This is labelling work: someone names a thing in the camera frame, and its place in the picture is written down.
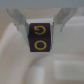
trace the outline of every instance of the yellow digit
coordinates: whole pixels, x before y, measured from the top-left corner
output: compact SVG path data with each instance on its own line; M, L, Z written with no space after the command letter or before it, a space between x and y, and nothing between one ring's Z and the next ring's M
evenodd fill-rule
M46 28L45 28L44 26L35 26L35 27L34 27L34 30L39 30L39 29L38 29L39 27L43 28L43 32L42 32L42 33L35 32L35 33L38 34L38 35L44 34L44 33L46 32Z
M38 48L38 47L37 47L37 44L40 43L40 42L42 42L42 43L44 44L44 47L43 47L43 48ZM39 41L36 41L36 42L35 42L34 46L35 46L35 48L36 48L37 50L44 50L44 49L47 47L47 44L46 44L45 41L39 40Z

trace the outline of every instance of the yellow number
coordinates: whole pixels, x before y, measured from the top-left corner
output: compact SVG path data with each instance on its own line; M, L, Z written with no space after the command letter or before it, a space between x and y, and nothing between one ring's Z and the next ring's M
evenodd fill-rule
M42 43L44 44L44 47L43 47L43 48L38 48L38 47L37 47L37 44L40 43L40 42L42 42ZM47 47L47 44L46 44L45 41L39 40L39 41L36 41L36 42L35 42L34 46L35 46L35 48L36 48L37 50L44 50L44 49Z
M38 29L39 27L43 28L43 32L42 32L42 33L35 32L35 33L38 34L38 35L44 34L44 33L46 32L46 28L45 28L44 26L35 26L35 27L34 27L34 30L39 30L39 29Z

